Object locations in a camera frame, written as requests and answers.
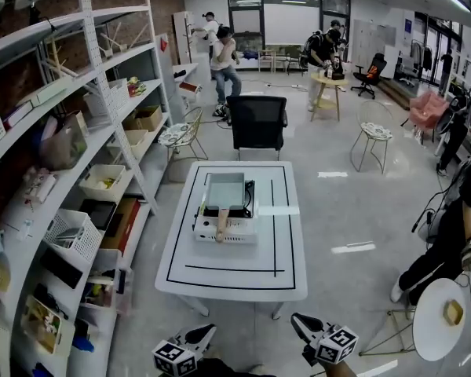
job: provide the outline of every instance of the jeans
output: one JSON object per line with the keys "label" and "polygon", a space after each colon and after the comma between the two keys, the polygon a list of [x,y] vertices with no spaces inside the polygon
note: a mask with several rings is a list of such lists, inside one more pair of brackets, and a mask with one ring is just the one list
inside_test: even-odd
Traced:
{"label": "jeans", "polygon": [[441,218],[435,243],[400,276],[400,288],[406,291],[433,273],[410,291],[410,304],[417,305],[422,292],[431,282],[439,278],[455,280],[461,274],[461,251],[465,246],[462,199],[457,199]]}
{"label": "jeans", "polygon": [[225,103],[225,78],[232,81],[232,93],[231,97],[238,97],[241,94],[241,88],[243,84],[241,79],[237,75],[236,70],[233,66],[222,68],[221,70],[211,70],[211,76],[217,81],[217,94],[218,103]]}
{"label": "jeans", "polygon": [[307,76],[309,77],[310,108],[314,106],[317,96],[319,95],[319,88],[321,87],[321,85],[315,79],[312,79],[312,74],[318,74],[320,70],[322,70],[322,68],[313,66],[312,64],[307,64]]}
{"label": "jeans", "polygon": [[441,73],[441,80],[440,80],[440,89],[439,89],[439,93],[441,96],[443,96],[445,94],[445,88],[447,88],[447,84],[448,84],[448,77],[450,77],[450,73],[448,72],[442,72]]}
{"label": "jeans", "polygon": [[439,169],[447,169],[448,164],[457,153],[458,149],[461,148],[462,142],[468,133],[468,127],[464,124],[463,118],[456,118],[450,127],[450,138],[448,143],[445,145],[443,154],[441,154],[440,162],[438,164]]}

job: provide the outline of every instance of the black pants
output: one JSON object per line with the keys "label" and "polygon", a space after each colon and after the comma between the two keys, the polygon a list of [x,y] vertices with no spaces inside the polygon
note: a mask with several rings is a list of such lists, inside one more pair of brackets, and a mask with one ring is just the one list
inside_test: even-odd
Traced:
{"label": "black pants", "polygon": [[204,359],[198,363],[197,372],[191,373],[191,377],[253,377],[255,374],[234,372],[220,359]]}
{"label": "black pants", "polygon": [[455,280],[461,274],[461,251],[465,245],[462,200],[457,199],[441,218],[436,242],[400,277],[400,288],[406,291],[436,270],[432,276],[411,290],[410,304],[416,306],[424,289],[434,280]]}
{"label": "black pants", "polygon": [[445,150],[443,151],[443,154],[440,158],[440,163],[438,164],[438,167],[441,170],[447,169],[448,164],[455,156],[458,149],[461,147],[464,138],[466,138],[468,128],[466,127],[464,122],[465,120],[460,118],[456,119],[451,125],[450,139],[448,140],[448,143],[445,146]]}

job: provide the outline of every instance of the wooden round table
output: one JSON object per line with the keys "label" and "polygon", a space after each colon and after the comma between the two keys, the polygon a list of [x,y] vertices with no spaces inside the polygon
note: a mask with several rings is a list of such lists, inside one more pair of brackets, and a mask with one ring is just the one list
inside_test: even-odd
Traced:
{"label": "wooden round table", "polygon": [[[319,91],[319,95],[316,99],[316,104],[312,106],[312,114],[311,114],[311,121],[314,119],[314,115],[316,114],[317,109],[337,109],[337,120],[340,122],[340,105],[338,103],[338,87],[339,86],[346,86],[349,82],[346,79],[329,79],[325,77],[322,73],[324,71],[321,70],[320,73],[312,74],[312,79],[316,80],[321,84],[321,90]],[[336,102],[333,102],[329,99],[321,99],[323,96],[323,91],[326,86],[333,86],[335,89],[335,97],[337,99]]]}

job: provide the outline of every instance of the white table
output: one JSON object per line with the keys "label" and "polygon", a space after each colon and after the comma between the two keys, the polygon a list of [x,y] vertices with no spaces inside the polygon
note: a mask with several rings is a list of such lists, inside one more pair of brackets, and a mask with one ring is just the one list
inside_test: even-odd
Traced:
{"label": "white table", "polygon": [[[255,181],[258,210],[256,244],[195,240],[192,225],[209,174],[244,172]],[[307,297],[304,242],[293,168],[288,162],[196,162],[188,173],[155,287],[179,295],[209,316],[198,298],[244,302],[284,302]]]}
{"label": "white table", "polygon": [[[459,325],[451,326],[443,317],[445,303],[455,299],[464,309]],[[415,308],[415,350],[425,361],[438,361],[448,355],[461,337],[466,319],[466,301],[461,288],[453,281],[440,278],[422,293]]]}

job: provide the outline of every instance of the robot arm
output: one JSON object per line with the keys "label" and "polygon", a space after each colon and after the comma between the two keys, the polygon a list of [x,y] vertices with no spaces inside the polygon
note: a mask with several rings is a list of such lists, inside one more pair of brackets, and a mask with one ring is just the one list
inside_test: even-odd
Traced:
{"label": "robot arm", "polygon": [[341,363],[355,349],[359,337],[347,327],[294,313],[291,325],[306,343],[302,356],[311,366],[319,362]]}

